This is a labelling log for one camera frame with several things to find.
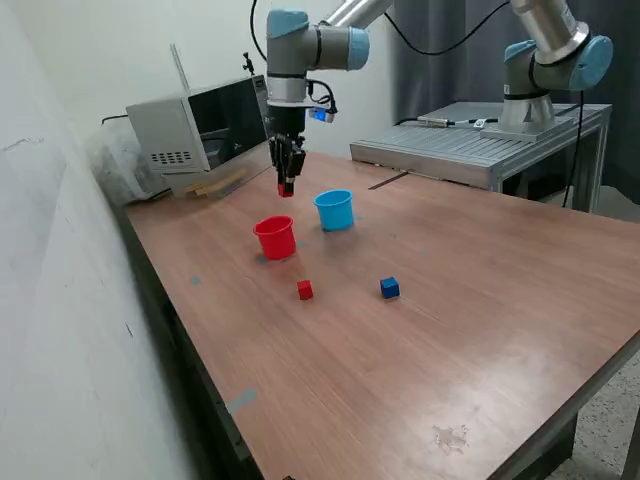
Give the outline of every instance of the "metal grid platform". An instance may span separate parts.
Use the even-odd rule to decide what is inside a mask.
[[[556,115],[570,107],[570,104],[554,105]],[[611,105],[585,105],[582,138],[598,135],[591,137],[595,142],[582,144],[576,209],[592,211],[597,204],[611,110]],[[501,112],[501,103],[459,102],[426,116],[457,121],[499,117]],[[351,157],[355,161],[501,192],[506,179],[575,143],[578,114],[577,109],[566,113],[564,116],[573,118],[573,125],[536,143],[484,138],[479,130],[429,128],[408,122],[352,143]]]

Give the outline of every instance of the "table leg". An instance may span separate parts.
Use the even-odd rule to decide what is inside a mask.
[[[578,164],[573,178],[572,208],[581,212],[589,212],[591,197],[596,183],[596,165],[598,163],[599,135],[591,134],[583,137],[578,152]]]
[[[562,462],[573,455],[573,442],[578,426],[576,415],[558,434],[544,453],[514,480],[542,480],[551,475]]]
[[[578,165],[573,179],[572,207],[574,210],[593,213],[598,205],[608,133],[607,122],[597,134],[582,137]]]
[[[636,415],[636,425],[633,428],[622,480],[640,480],[640,412]]]

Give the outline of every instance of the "red cube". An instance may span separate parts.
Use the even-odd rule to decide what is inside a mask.
[[[309,300],[310,298],[313,298],[311,281],[303,280],[298,282],[298,294],[300,295],[300,300]]]

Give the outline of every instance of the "gray curtain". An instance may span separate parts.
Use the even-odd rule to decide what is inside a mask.
[[[404,0],[391,15],[421,50],[441,50],[462,38],[501,0]],[[587,103],[613,104],[603,183],[640,204],[640,1],[573,0],[576,18],[615,45],[611,71]],[[457,101],[502,101],[503,56],[507,45],[528,38],[520,21],[504,7],[465,45],[440,57],[420,56],[396,39],[396,114],[430,112]],[[554,101],[577,95],[554,93]]]

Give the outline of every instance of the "cube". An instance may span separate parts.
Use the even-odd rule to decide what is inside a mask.
[[[310,280],[302,280],[298,282],[298,294],[300,295],[300,300],[309,300],[313,298],[313,289],[311,288]]]
[[[387,299],[400,296],[400,285],[393,277],[380,280],[380,290],[382,291],[382,296]]]

